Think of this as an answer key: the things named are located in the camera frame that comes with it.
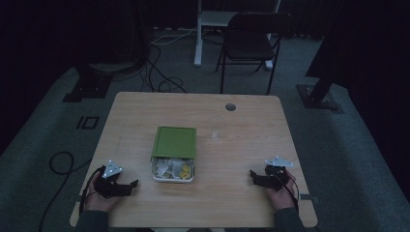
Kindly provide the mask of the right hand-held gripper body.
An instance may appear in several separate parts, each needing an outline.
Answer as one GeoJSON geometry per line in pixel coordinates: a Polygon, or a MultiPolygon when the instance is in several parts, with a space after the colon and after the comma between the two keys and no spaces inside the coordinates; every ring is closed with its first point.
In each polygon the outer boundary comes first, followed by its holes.
{"type": "Polygon", "coordinates": [[[275,191],[280,190],[289,181],[286,168],[293,167],[293,162],[276,156],[273,159],[266,159],[265,164],[265,175],[257,176],[256,178],[263,180],[264,188],[273,189],[275,191]]]}

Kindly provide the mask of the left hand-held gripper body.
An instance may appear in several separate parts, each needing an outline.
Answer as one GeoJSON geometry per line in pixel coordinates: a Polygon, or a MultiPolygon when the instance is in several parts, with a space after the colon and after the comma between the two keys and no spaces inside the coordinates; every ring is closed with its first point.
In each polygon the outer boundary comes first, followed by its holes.
{"type": "Polygon", "coordinates": [[[117,179],[123,171],[123,168],[110,159],[106,165],[99,168],[99,171],[101,174],[95,183],[94,190],[106,199],[124,196],[122,189],[129,185],[117,183],[117,179]]]}

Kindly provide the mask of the person's right hand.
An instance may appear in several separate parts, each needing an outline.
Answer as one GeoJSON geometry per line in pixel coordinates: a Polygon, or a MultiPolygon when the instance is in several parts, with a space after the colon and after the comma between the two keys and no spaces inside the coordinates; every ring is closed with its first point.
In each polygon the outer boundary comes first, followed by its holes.
{"type": "Polygon", "coordinates": [[[295,207],[294,182],[296,178],[289,171],[286,174],[289,177],[289,181],[280,190],[275,191],[271,188],[266,188],[268,198],[276,212],[295,207]]]}

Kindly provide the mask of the person's left hand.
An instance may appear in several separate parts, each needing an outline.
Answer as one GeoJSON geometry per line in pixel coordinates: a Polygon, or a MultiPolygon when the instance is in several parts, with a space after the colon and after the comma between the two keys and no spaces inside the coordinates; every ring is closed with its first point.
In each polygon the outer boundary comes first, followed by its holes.
{"type": "Polygon", "coordinates": [[[95,175],[91,180],[89,187],[87,188],[86,199],[84,202],[85,211],[101,211],[109,213],[115,206],[121,201],[120,197],[104,198],[98,192],[94,190],[95,183],[98,176],[95,175]]]}

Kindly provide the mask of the clear glass cup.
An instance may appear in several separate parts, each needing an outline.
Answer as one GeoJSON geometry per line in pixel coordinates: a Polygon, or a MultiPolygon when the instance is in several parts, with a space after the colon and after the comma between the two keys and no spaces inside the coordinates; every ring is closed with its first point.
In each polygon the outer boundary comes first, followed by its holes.
{"type": "Polygon", "coordinates": [[[208,121],[209,139],[211,141],[220,141],[223,120],[221,117],[212,117],[208,121]]]}

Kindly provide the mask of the green box lid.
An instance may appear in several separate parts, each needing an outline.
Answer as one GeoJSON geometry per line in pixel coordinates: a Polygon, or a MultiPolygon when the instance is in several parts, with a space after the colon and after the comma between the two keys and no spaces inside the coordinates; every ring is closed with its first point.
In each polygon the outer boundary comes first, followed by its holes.
{"type": "Polygon", "coordinates": [[[196,129],[158,127],[152,157],[194,159],[196,155],[196,129]]]}

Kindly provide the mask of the black stand base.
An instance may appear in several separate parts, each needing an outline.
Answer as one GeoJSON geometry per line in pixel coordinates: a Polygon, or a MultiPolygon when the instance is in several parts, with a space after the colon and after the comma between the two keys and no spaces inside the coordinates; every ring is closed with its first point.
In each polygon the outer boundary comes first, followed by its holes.
{"type": "Polygon", "coordinates": [[[341,105],[330,92],[333,81],[320,78],[315,85],[298,84],[297,90],[305,108],[326,109],[334,114],[343,114],[341,105]]]}
{"type": "Polygon", "coordinates": [[[74,68],[79,78],[72,91],[63,98],[63,102],[104,99],[112,81],[112,75],[98,72],[86,63],[79,63],[74,68]]]}

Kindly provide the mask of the black folding chair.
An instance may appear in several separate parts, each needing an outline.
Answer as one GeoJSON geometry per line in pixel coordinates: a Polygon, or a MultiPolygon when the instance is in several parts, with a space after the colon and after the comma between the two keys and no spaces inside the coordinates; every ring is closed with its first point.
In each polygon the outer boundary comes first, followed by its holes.
{"type": "Polygon", "coordinates": [[[216,70],[221,68],[220,93],[223,93],[225,67],[229,65],[257,65],[256,71],[267,62],[273,66],[266,94],[271,92],[281,39],[290,32],[289,13],[241,12],[232,16],[223,34],[223,42],[216,70]]]}

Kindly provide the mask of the white desk frame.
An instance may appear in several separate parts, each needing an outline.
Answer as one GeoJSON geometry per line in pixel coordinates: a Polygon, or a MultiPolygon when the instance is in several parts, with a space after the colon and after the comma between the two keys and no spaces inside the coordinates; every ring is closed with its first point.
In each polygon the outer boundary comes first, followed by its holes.
{"type": "Polygon", "coordinates": [[[196,46],[194,52],[193,64],[196,67],[200,67],[202,64],[202,27],[203,26],[218,26],[226,27],[229,20],[236,12],[230,11],[203,11],[202,0],[197,0],[197,25],[196,25],[196,46]]]}

